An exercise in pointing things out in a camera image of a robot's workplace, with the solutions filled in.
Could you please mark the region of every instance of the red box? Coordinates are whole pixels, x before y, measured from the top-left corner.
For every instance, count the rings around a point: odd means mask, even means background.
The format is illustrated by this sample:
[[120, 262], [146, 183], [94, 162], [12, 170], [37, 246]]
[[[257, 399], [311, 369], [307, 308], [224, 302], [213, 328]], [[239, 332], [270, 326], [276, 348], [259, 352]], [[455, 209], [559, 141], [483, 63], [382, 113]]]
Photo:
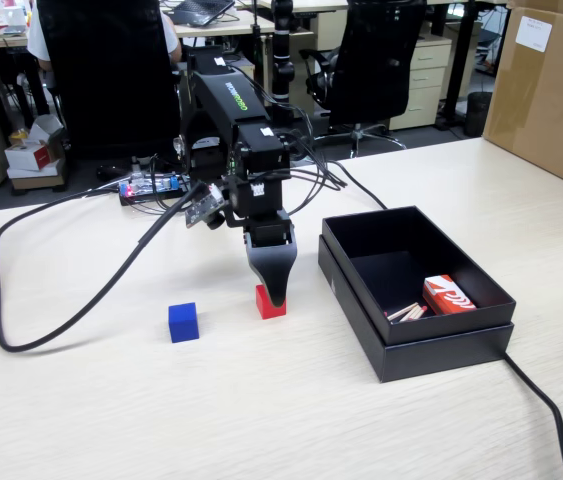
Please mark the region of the red box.
[[449, 275], [426, 278], [423, 298], [437, 315], [468, 312], [477, 308]]
[[265, 287], [263, 285], [257, 285], [256, 296], [257, 308], [259, 309], [259, 313], [261, 314], [261, 318], [263, 320], [285, 315], [286, 302], [283, 302], [283, 305], [281, 305], [280, 307], [275, 307], [274, 305], [272, 305], [270, 297], [268, 297], [268, 292], [265, 291]]

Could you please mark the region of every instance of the label on cardboard box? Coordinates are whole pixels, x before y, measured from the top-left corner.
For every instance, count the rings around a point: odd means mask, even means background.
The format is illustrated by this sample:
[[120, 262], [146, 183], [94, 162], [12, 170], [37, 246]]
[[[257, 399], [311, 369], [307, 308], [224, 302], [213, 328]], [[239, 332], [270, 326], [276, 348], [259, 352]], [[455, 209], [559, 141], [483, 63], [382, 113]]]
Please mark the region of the label on cardboard box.
[[517, 43], [537, 52], [545, 53], [552, 25], [530, 17], [521, 17], [521, 24], [517, 33]]

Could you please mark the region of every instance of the red cube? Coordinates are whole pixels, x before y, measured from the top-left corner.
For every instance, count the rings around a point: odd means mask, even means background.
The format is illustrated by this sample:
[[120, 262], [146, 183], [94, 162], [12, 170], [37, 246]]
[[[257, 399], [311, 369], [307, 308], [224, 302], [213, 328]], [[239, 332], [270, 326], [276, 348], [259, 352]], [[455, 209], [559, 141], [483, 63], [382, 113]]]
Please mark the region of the red cube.
[[268, 318], [274, 317], [281, 317], [285, 315], [285, 304], [280, 307], [275, 307], [272, 305], [270, 301], [270, 297], [268, 297], [268, 292], [265, 291], [265, 287], [263, 285], [257, 285], [257, 308], [259, 309], [259, 313], [261, 314], [261, 318], [263, 320], [267, 320]]

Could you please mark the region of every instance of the black office chair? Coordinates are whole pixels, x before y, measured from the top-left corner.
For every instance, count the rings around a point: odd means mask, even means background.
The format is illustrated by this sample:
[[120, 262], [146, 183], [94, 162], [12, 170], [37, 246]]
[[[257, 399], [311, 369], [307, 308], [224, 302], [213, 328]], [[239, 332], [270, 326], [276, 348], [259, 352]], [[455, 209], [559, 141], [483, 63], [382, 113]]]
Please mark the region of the black office chair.
[[71, 155], [174, 155], [179, 99], [158, 0], [38, 0]]
[[[405, 149], [387, 135], [380, 121], [402, 115], [408, 105], [410, 61], [427, 8], [426, 0], [348, 0], [348, 20], [341, 47], [331, 52], [301, 50], [308, 69], [308, 93], [330, 110], [331, 138], [349, 138], [350, 157], [356, 157], [359, 141], [369, 137], [386, 140]], [[312, 74], [308, 59], [321, 71]], [[370, 127], [362, 124], [372, 123]], [[336, 133], [336, 128], [350, 130]]]

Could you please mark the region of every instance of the red and white package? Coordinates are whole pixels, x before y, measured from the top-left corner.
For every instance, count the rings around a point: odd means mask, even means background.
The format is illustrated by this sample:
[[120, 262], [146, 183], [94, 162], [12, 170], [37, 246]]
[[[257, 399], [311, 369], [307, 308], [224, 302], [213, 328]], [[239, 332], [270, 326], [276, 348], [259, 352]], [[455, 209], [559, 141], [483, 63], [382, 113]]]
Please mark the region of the red and white package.
[[423, 298], [437, 315], [468, 312], [477, 308], [449, 275], [426, 278]]

